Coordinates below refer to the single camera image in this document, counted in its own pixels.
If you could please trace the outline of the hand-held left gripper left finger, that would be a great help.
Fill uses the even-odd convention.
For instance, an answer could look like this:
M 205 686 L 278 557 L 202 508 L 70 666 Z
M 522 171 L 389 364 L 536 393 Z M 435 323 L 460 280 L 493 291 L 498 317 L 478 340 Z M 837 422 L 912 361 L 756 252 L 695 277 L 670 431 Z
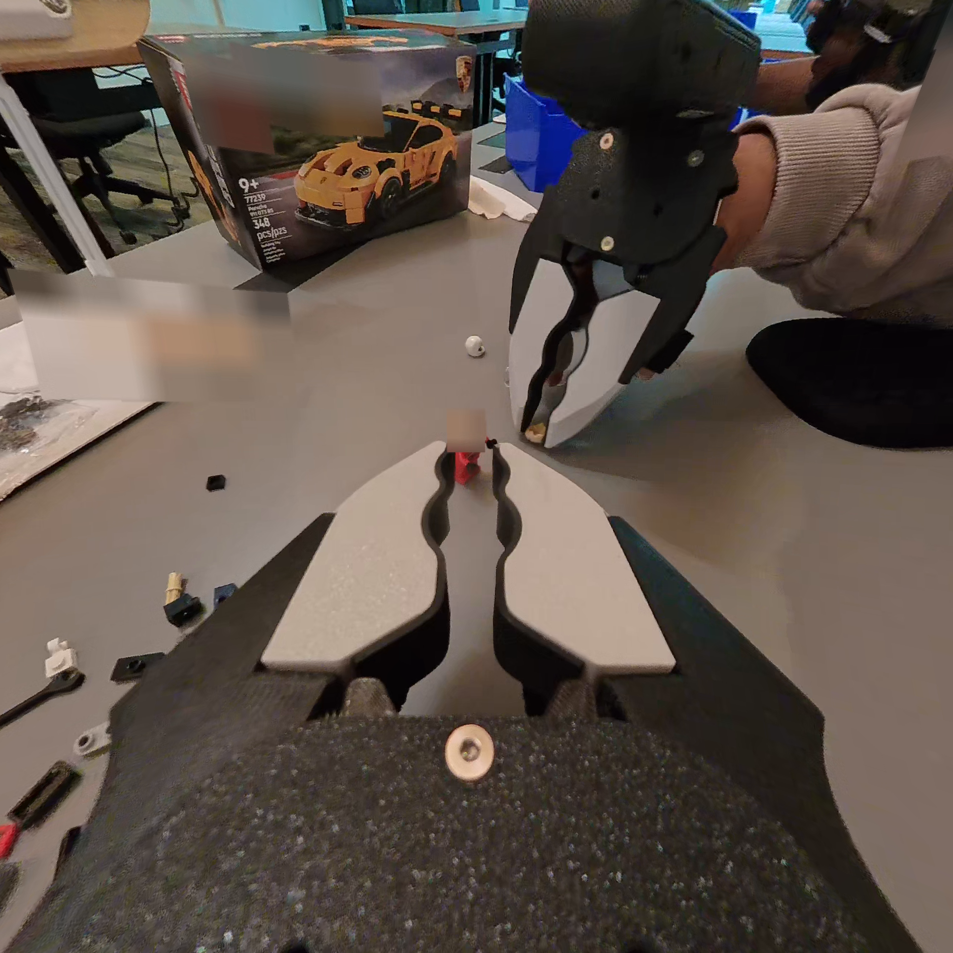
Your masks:
M 435 440 L 335 512 L 260 658 L 269 672 L 379 681 L 396 708 L 444 660 L 451 458 Z

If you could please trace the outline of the black office chair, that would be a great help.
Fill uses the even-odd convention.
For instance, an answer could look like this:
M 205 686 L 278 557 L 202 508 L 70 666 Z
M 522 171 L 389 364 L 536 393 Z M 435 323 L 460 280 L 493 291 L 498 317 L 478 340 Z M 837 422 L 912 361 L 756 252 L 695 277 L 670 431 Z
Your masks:
M 79 175 L 68 183 L 72 196 L 78 202 L 94 198 L 125 244 L 133 245 L 137 239 L 121 224 L 112 195 L 136 198 L 142 206 L 167 201 L 175 231 L 180 231 L 190 219 L 191 207 L 186 197 L 174 191 L 167 164 L 163 165 L 164 192 L 114 175 L 106 149 L 148 127 L 156 133 L 155 120 L 146 113 L 153 113 L 160 100 L 149 75 L 139 74 L 132 67 L 113 67 L 113 72 L 124 74 L 131 82 L 102 88 L 94 68 L 24 71 L 10 74 L 7 81 L 30 114 L 54 161 L 77 163 Z

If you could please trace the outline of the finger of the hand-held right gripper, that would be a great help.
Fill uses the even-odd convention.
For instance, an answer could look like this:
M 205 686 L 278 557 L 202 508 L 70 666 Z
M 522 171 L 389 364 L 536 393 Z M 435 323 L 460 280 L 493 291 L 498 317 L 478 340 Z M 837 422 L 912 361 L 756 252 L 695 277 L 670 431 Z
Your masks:
M 644 292 L 619 294 L 596 304 L 585 330 L 573 332 L 573 355 L 546 423 L 545 448 L 578 435 L 625 389 L 624 370 L 660 303 Z
M 537 262 L 510 333 L 508 392 L 519 435 L 544 426 L 544 439 L 569 439 L 570 377 L 587 347 L 586 332 L 573 315 L 576 290 L 564 268 Z

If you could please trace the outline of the blue plastic crate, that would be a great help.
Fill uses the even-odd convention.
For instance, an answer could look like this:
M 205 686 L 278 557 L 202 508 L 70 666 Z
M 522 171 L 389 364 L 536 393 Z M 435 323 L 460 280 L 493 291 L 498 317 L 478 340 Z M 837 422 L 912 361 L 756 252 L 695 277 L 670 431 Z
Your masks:
M 505 115 L 506 158 L 523 185 L 542 194 L 558 182 L 586 131 L 554 99 L 528 89 L 522 77 L 506 80 Z

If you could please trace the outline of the clear bag of small parts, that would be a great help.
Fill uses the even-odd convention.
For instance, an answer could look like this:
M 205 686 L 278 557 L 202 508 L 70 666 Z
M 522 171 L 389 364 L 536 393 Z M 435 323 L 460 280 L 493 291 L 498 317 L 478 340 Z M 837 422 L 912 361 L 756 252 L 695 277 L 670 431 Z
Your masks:
M 6 494 L 39 463 L 44 451 L 73 435 L 97 408 L 67 400 L 47 400 L 28 393 L 6 400 L 1 408 L 1 486 Z

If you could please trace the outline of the grey top table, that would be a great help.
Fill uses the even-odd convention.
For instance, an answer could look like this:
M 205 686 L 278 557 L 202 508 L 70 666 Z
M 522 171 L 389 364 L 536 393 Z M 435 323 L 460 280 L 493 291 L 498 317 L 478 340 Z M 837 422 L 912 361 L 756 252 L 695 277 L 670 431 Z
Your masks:
M 504 8 L 487 11 L 349 15 L 345 17 L 345 23 L 356 29 L 423 30 L 449 38 L 461 38 L 522 30 L 528 13 L 528 8 Z

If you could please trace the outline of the grey desk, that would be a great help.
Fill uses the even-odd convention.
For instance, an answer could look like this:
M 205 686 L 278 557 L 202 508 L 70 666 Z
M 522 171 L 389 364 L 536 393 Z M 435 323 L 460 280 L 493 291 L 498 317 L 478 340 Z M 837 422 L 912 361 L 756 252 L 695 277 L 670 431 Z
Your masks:
M 318 515 L 445 436 L 451 407 L 513 439 L 504 383 L 524 228 L 463 213 L 376 241 L 290 293 L 296 390 L 162 406 L 2 502 L 2 709 L 63 637 L 86 682 L 2 729 L 2 814 L 105 721 L 123 656 L 169 652 L 166 578 L 206 605 Z M 724 272 L 695 340 L 549 465 L 629 522 L 822 710 L 831 786 L 924 951 L 951 951 L 951 454 L 853 446 L 751 373 L 806 316 Z M 482 358 L 465 351 L 480 336 Z

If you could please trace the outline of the person's right forearm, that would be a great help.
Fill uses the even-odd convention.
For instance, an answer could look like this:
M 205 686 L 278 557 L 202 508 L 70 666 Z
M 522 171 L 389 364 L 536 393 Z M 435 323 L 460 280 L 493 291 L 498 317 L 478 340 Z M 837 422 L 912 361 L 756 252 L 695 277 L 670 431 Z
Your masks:
M 922 87 L 859 85 L 814 112 L 759 116 L 740 140 L 772 170 L 731 265 L 832 316 L 951 327 L 951 150 L 901 153 Z

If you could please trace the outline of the white and wood book stand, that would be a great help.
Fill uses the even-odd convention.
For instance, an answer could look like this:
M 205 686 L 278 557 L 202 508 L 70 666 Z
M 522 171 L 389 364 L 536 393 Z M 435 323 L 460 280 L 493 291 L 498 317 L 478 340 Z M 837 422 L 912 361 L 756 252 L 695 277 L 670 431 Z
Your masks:
M 34 191 L 14 178 L 20 172 L 2 151 L 2 185 L 21 203 L 22 214 L 43 238 L 59 267 L 113 277 L 113 253 L 96 237 L 85 211 L 73 198 L 63 174 L 34 125 L 28 109 L 8 83 L 14 74 L 71 68 L 104 68 L 132 63 L 136 42 L 149 22 L 149 2 L 54 2 L 64 8 L 53 13 L 49 2 L 2 2 L 2 118 L 16 146 L 53 201 L 55 216 Z M 30 27 L 14 21 L 31 6 L 37 10 Z M 149 403 L 92 402 L 91 416 L 66 428 L 39 449 L 28 448 L 2 459 L 2 499 L 87 449 L 97 440 L 130 423 L 152 408 Z

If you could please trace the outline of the person's right hand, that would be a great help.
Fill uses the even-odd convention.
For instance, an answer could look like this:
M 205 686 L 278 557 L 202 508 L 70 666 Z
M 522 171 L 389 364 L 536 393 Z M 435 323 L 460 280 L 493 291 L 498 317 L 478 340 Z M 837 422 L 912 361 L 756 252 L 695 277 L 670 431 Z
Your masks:
M 710 275 L 732 269 L 761 232 L 768 218 L 777 178 L 773 139 L 764 132 L 740 136 L 734 159 L 735 191 L 721 200 L 715 224 L 724 241 Z

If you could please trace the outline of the black toy car box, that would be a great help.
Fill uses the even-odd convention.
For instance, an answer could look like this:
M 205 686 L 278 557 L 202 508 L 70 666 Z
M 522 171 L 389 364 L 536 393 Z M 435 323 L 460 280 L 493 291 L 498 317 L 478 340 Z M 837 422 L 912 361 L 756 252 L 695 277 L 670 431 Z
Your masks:
M 467 208 L 467 43 L 418 30 L 167 32 L 138 49 L 220 233 L 262 271 Z

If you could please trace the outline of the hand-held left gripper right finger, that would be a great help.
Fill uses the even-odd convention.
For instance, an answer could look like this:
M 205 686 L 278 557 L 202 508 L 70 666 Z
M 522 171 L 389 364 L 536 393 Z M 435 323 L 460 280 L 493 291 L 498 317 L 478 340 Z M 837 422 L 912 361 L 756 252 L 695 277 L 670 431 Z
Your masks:
M 493 647 L 525 711 L 560 687 L 666 678 L 676 656 L 605 509 L 516 444 L 493 451 L 496 536 Z

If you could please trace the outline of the pile of small toy bricks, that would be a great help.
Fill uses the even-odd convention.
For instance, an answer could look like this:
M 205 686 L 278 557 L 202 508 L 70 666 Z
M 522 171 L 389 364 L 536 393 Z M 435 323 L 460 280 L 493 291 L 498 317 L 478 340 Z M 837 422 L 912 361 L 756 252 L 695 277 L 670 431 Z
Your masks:
M 186 592 L 185 578 L 181 574 L 172 573 L 168 578 L 163 612 L 166 620 L 177 629 L 204 612 L 200 599 Z M 58 637 L 49 640 L 46 652 L 44 670 L 47 684 L 39 692 L 4 712 L 2 726 L 23 717 L 51 697 L 74 691 L 83 683 L 84 674 L 78 668 L 76 651 L 67 640 Z M 120 683 L 137 680 L 150 664 L 161 659 L 162 654 L 121 659 L 113 670 L 113 679 Z M 110 725 L 104 722 L 91 727 L 76 739 L 74 754 L 80 757 L 97 755 L 107 750 L 111 742 Z M 29 827 L 38 824 L 55 805 L 60 804 L 78 778 L 78 771 L 72 764 L 57 763 L 7 813 L 6 823 L 2 825 L 2 905 L 6 904 L 6 896 L 11 892 L 17 872 L 14 864 L 8 860 L 17 839 Z

